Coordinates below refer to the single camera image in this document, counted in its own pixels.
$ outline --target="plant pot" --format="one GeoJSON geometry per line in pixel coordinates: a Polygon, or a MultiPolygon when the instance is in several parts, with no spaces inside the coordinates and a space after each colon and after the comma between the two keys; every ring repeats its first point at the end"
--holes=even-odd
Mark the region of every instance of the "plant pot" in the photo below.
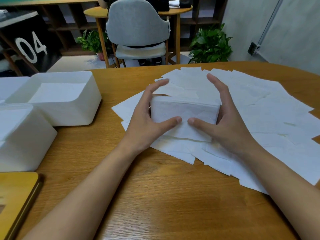
{"type": "Polygon", "coordinates": [[[104,56],[103,56],[103,53],[102,53],[102,52],[97,53],[97,56],[98,56],[99,60],[104,61],[104,56]]]}

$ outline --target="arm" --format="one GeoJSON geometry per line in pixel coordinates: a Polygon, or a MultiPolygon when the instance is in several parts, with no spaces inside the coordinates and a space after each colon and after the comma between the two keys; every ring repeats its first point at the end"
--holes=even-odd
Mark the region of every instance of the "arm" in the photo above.
{"type": "Polygon", "coordinates": [[[212,136],[254,172],[303,240],[319,239],[320,190],[260,146],[244,124],[228,87],[211,74],[207,78],[220,92],[218,124],[196,118],[188,123],[212,136]]]}
{"type": "Polygon", "coordinates": [[[24,240],[93,239],[122,177],[134,158],[159,136],[182,121],[181,117],[173,117],[154,123],[149,116],[152,93],[168,82],[168,79],[159,80],[146,88],[119,145],[50,211],[24,240]]]}

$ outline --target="gray chair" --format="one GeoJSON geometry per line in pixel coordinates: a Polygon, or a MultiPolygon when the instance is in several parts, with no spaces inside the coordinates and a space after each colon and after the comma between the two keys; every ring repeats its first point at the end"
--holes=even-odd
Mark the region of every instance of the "gray chair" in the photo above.
{"type": "Polygon", "coordinates": [[[162,20],[146,0],[118,0],[111,4],[106,23],[109,40],[117,44],[116,59],[150,59],[165,55],[168,64],[169,21],[162,20]],[[128,46],[147,46],[130,48],[128,46]]]}

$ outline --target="number 04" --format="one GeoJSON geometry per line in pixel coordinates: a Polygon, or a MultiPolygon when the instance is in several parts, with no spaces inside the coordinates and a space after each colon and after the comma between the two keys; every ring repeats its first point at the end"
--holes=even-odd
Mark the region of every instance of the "number 04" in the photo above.
{"type": "Polygon", "coordinates": [[[37,63],[38,61],[38,58],[37,58],[37,55],[36,55],[36,52],[37,53],[40,53],[40,52],[45,52],[45,54],[47,55],[47,47],[45,45],[43,45],[40,40],[38,39],[36,33],[34,31],[32,31],[32,36],[33,36],[33,43],[34,43],[34,48],[35,48],[35,51],[34,49],[32,48],[32,46],[29,44],[28,41],[26,41],[25,39],[22,39],[22,38],[16,38],[15,42],[16,42],[16,45],[18,47],[18,49],[20,50],[20,52],[26,57],[26,59],[28,61],[30,61],[32,64],[34,63],[37,63]],[[21,42],[24,43],[31,51],[32,53],[32,56],[33,56],[33,59],[31,59],[27,53],[24,51],[24,49],[22,48],[21,46],[21,42]]]}

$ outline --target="potted plant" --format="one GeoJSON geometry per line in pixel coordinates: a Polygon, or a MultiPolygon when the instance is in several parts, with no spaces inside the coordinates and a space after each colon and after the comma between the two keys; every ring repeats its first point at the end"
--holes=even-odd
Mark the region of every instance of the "potted plant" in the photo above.
{"type": "MultiPolygon", "coordinates": [[[[103,33],[103,38],[106,43],[107,53],[110,54],[111,42],[105,32],[103,33]]],[[[87,31],[85,30],[82,37],[78,37],[76,41],[78,44],[81,44],[81,47],[84,51],[93,51],[97,53],[99,60],[104,60],[99,33],[97,31],[94,30],[87,34],[87,31]]]]}
{"type": "Polygon", "coordinates": [[[192,61],[195,63],[228,61],[227,58],[232,53],[228,41],[232,37],[227,38],[225,32],[222,31],[223,26],[224,24],[216,29],[213,27],[209,29],[199,29],[199,32],[190,45],[190,55],[193,54],[193,57],[189,63],[192,61]]]}

